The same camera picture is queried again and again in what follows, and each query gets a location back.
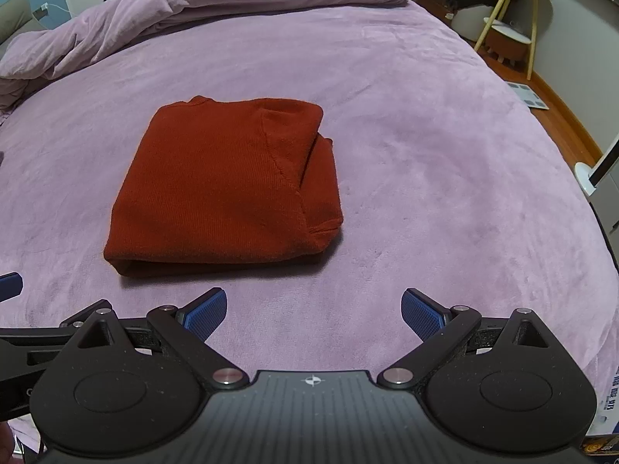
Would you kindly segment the red knitted sweater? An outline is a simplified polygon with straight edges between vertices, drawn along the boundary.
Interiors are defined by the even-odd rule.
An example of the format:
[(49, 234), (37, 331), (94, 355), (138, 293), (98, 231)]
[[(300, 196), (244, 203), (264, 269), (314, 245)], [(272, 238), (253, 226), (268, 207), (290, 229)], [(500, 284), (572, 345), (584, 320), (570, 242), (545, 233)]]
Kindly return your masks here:
[(343, 223), (322, 119), (298, 99), (159, 108), (113, 204), (105, 260), (144, 278), (319, 257)]

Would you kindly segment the purple bed sheet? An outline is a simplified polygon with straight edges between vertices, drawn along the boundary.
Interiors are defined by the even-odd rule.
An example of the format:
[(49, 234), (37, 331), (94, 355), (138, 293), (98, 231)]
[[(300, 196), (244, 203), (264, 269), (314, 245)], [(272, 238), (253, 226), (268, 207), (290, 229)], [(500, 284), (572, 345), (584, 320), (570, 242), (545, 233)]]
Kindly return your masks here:
[[(112, 204), (155, 111), (195, 96), (322, 107), (344, 222), (318, 264), (125, 280), (104, 260)], [(379, 372), (417, 344), (416, 287), (486, 316), (534, 310), (598, 394), (618, 363), (618, 273), (553, 140), (470, 45), (416, 4), (184, 25), (68, 75), (3, 123), (7, 328), (96, 300), (143, 316), (219, 286), (212, 348), (246, 372)]]

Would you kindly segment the white floor stand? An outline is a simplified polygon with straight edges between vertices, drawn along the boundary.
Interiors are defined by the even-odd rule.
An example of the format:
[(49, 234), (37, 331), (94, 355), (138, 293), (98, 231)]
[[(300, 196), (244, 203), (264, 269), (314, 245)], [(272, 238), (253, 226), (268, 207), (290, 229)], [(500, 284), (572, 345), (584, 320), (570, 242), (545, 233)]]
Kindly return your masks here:
[(584, 162), (578, 162), (574, 165), (574, 176), (585, 196), (591, 197), (599, 182), (618, 162), (619, 156), (619, 135), (616, 135), (613, 143), (600, 157), (594, 167), (590, 167)]

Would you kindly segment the grey headboard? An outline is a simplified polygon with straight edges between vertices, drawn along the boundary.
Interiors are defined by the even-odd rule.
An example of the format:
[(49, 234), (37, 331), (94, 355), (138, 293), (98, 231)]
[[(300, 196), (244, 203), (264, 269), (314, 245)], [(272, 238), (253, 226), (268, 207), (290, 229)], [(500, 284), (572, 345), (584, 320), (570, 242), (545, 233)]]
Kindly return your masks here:
[(30, 31), (45, 31), (34, 17), (29, 0), (7, 0), (0, 6), (0, 58), (16, 36)]

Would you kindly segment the purple rolled duvet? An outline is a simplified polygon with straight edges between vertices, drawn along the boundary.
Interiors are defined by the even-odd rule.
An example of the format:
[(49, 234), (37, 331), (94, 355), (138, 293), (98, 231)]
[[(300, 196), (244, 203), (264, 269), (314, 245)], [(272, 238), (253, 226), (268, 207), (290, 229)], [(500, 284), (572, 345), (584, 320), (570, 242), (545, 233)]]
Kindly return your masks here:
[(1, 59), (1, 112), (28, 93), (101, 62), (132, 41), (202, 19), (407, 0), (108, 0), (47, 31), (13, 39)]

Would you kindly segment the white round stool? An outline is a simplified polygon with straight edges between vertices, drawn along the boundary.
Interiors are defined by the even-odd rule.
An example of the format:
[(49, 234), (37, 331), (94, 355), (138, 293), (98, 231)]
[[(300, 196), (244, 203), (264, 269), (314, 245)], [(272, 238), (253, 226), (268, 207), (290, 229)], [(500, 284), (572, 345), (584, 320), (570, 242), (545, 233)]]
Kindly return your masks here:
[(501, 63), (508, 61), (514, 65), (528, 60), (531, 39), (509, 24), (495, 20), (486, 35), (485, 46)]

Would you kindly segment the blue white box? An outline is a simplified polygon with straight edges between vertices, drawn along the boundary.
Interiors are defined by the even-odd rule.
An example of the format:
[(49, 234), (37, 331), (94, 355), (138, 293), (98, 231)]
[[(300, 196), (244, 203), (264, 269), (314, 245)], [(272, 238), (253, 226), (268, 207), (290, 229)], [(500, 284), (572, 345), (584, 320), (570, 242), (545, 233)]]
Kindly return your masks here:
[(618, 372), (599, 402), (582, 448), (590, 457), (618, 457)]

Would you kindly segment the bathroom scale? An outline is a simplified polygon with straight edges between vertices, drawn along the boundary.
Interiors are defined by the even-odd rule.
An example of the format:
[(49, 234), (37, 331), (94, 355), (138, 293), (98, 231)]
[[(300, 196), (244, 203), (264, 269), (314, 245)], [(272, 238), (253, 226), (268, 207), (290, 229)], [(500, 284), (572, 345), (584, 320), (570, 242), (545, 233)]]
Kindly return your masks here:
[(542, 98), (528, 85), (522, 83), (508, 82), (507, 85), (517, 94), (520, 100), (531, 110), (549, 111), (549, 106), (544, 103)]

